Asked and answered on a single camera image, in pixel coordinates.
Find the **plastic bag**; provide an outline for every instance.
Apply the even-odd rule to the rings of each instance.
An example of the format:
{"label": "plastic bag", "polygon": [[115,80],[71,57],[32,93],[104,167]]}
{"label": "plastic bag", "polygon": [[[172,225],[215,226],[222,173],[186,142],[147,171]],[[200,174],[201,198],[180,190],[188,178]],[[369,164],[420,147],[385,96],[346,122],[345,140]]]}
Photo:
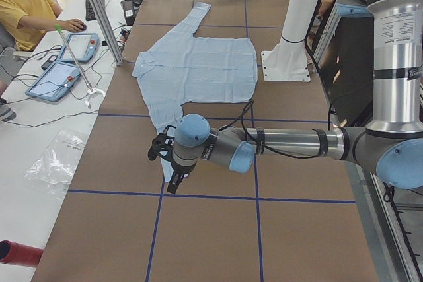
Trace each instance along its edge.
{"label": "plastic bag", "polygon": [[35,190],[63,199],[72,181],[88,135],[61,130],[26,171],[24,183]]}

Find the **white table surface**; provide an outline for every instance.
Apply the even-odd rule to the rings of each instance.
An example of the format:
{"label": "white table surface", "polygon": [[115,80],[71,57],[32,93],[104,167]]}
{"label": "white table surface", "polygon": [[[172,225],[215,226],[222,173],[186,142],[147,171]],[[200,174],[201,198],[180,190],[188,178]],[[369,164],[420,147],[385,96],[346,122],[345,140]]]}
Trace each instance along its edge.
{"label": "white table surface", "polygon": [[[110,0],[106,7],[110,24],[113,29],[125,23],[120,0]],[[85,0],[72,0],[60,15],[60,20],[85,17]],[[86,32],[96,32],[100,41],[104,36],[96,20],[86,22]],[[48,32],[34,53],[48,50],[56,44],[62,44],[57,32]],[[97,60],[106,46],[99,46],[98,51],[91,63]],[[41,61],[34,59],[27,62],[19,74],[29,73],[40,75],[43,70]],[[102,75],[98,88],[107,91],[115,69],[114,59],[110,51],[95,65],[95,69]],[[92,70],[86,72],[90,82],[95,85],[99,75]],[[26,83],[34,82],[30,77],[21,77]],[[27,87],[20,81],[14,80],[2,96],[8,102],[28,98],[24,94]],[[82,97],[87,92],[83,79],[80,79],[72,88],[75,96]],[[92,112],[99,109],[103,97],[101,94],[92,95],[90,98],[91,109],[88,109],[83,100],[76,100],[71,94],[67,94],[57,103],[47,103],[38,100],[26,100],[11,104],[10,107],[17,113],[13,120],[16,123],[38,125],[68,114],[79,112]],[[0,122],[0,240],[10,240],[44,248],[56,217],[59,213],[62,201],[57,198],[37,192],[25,186],[23,176],[25,172],[37,161],[43,150],[51,143],[54,137],[62,129],[70,129],[89,135],[97,114],[85,114],[62,119],[58,122],[43,125],[37,128],[19,127],[9,123]],[[25,282],[30,281],[35,269],[17,265],[0,264],[0,281]]]}

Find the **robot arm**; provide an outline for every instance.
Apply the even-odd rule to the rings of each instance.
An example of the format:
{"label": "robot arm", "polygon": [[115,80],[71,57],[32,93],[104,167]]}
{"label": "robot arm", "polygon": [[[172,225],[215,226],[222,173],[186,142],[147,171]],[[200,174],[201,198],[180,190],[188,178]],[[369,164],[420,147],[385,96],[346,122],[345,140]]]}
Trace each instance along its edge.
{"label": "robot arm", "polygon": [[422,76],[423,0],[338,0],[342,16],[373,14],[373,120],[366,127],[321,130],[210,129],[199,115],[184,116],[175,138],[166,130],[152,142],[174,169],[168,191],[204,159],[246,172],[255,155],[277,153],[307,159],[330,156],[360,165],[400,188],[423,186],[423,123],[419,119]]}

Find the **tablet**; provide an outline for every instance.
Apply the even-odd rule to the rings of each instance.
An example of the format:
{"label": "tablet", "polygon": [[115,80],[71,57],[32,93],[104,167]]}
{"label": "tablet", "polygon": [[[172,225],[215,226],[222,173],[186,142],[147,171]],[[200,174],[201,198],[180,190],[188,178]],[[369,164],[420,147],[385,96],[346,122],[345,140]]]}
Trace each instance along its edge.
{"label": "tablet", "polygon": [[55,61],[26,90],[25,94],[49,102],[57,102],[70,91],[79,77],[79,70],[75,64]]}
{"label": "tablet", "polygon": [[[68,34],[66,40],[79,63],[90,62],[97,51],[99,42],[97,33]],[[73,63],[72,56],[65,45],[59,52],[58,61]]]}

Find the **white pole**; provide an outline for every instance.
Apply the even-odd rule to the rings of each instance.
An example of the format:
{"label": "white pole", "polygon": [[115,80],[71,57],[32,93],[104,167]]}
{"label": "white pole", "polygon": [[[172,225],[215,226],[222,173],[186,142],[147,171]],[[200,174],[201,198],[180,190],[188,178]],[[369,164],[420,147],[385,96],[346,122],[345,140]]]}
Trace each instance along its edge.
{"label": "white pole", "polygon": [[304,39],[318,0],[289,0],[280,42],[262,52],[265,81],[310,81]]}

